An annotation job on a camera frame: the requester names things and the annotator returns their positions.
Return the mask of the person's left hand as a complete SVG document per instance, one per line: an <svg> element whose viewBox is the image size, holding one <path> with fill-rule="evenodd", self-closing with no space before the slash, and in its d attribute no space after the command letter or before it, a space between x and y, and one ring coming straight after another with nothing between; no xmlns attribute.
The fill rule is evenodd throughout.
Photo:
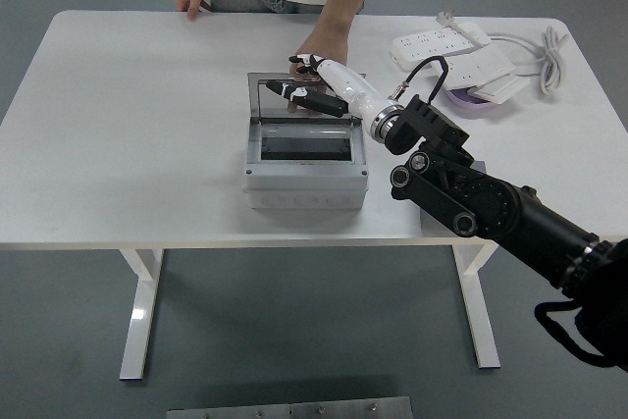
<svg viewBox="0 0 628 419"><path fill-rule="evenodd" d="M305 38L295 55L317 55L346 65L348 56L348 31L325 29L318 26Z"/></svg>

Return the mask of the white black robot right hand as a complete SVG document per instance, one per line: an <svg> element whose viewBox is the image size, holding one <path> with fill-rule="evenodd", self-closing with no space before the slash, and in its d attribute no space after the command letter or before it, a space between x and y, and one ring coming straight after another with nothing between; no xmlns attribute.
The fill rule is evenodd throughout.
<svg viewBox="0 0 628 419"><path fill-rule="evenodd" d="M362 119L367 125L379 123L398 110L398 106L381 95L364 77L345 65L313 54L288 59L301 64L303 74L319 77L335 96L306 86L268 80L266 87L290 103L340 118L345 114Z"/></svg>

